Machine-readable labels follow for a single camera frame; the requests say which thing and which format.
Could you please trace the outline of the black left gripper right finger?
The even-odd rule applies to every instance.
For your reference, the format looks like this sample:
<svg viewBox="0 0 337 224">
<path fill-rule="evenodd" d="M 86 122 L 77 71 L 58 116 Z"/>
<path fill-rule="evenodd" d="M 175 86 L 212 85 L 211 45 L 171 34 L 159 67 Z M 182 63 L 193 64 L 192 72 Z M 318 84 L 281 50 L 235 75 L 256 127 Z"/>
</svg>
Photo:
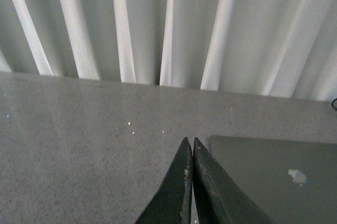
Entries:
<svg viewBox="0 0 337 224">
<path fill-rule="evenodd" d="M 193 166 L 199 223 L 274 223 L 242 191 L 198 138 L 194 139 Z"/>
</svg>

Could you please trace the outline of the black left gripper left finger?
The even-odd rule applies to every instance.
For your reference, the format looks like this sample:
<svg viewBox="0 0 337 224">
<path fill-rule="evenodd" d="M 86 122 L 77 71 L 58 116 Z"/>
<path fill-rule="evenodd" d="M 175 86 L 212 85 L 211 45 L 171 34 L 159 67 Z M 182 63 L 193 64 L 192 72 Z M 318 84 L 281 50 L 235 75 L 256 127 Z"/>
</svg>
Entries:
<svg viewBox="0 0 337 224">
<path fill-rule="evenodd" d="M 136 223 L 190 223 L 192 184 L 193 154 L 185 137 L 158 191 Z"/>
</svg>

